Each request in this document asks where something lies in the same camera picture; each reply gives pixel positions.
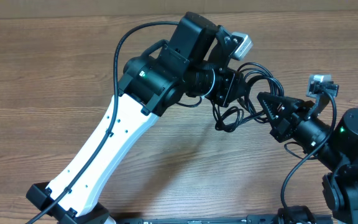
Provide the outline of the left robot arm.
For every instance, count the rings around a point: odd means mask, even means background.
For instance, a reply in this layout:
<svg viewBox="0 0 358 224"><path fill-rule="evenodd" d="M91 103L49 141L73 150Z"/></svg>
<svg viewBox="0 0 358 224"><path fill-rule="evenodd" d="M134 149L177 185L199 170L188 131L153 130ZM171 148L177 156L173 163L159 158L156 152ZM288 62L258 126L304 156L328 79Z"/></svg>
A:
<svg viewBox="0 0 358 224"><path fill-rule="evenodd" d="M221 107L240 98L246 83L229 68L252 48L249 35L229 32L194 12L114 75L104 118L74 159L53 180L34 184L27 199L59 223L112 223L99 196L129 149L183 95Z"/></svg>

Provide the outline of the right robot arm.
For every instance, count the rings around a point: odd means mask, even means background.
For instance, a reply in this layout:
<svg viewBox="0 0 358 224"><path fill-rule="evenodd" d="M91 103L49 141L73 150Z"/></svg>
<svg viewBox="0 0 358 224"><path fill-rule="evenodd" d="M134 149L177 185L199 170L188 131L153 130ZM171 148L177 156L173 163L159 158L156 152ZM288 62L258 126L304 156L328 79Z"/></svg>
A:
<svg viewBox="0 0 358 224"><path fill-rule="evenodd" d="M335 104L324 90L315 101L260 92L257 99L278 141L294 140L305 156L301 162L318 160L330 173L322 178L323 195L333 218L342 223L358 223L358 108L347 110L337 119L333 109L331 124L316 114L319 106Z"/></svg>

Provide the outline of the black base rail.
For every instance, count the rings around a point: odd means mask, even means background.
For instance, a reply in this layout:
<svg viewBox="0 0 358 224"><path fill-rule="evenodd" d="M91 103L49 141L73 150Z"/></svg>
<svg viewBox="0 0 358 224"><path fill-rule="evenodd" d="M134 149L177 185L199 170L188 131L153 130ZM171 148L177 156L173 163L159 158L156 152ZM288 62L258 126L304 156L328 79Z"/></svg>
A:
<svg viewBox="0 0 358 224"><path fill-rule="evenodd" d="M295 215L307 223L333 224L331 215L316 215L306 206L291 208ZM111 215L114 223L118 224L279 224L295 223L284 214L282 208L274 214L250 214L246 217L218 217L218 218L143 218L141 213L118 213Z"/></svg>

